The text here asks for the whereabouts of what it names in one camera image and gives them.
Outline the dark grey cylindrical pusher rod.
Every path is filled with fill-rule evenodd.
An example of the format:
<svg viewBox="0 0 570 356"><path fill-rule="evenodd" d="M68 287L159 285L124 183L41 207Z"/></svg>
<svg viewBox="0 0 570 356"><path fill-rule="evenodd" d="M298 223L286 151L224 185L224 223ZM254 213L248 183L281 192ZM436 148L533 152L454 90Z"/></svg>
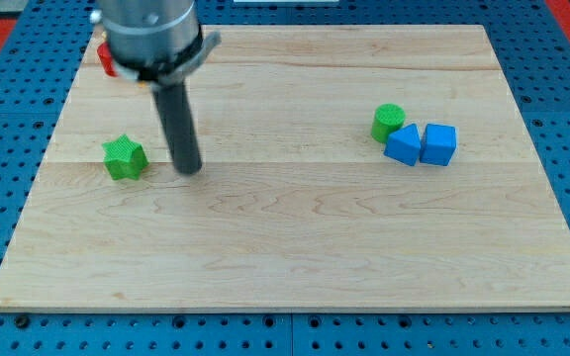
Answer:
<svg viewBox="0 0 570 356"><path fill-rule="evenodd" d="M175 170L194 175L202 168L197 135L184 82L152 91Z"/></svg>

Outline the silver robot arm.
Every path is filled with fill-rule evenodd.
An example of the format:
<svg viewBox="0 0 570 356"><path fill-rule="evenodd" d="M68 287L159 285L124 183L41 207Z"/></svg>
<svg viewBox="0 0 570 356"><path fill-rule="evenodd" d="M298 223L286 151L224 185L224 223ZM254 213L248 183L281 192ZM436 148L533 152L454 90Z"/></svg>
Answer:
<svg viewBox="0 0 570 356"><path fill-rule="evenodd" d="M195 0L98 0L90 22L106 32L117 73L149 85L175 170L202 168L186 78L221 43L204 34Z"/></svg>

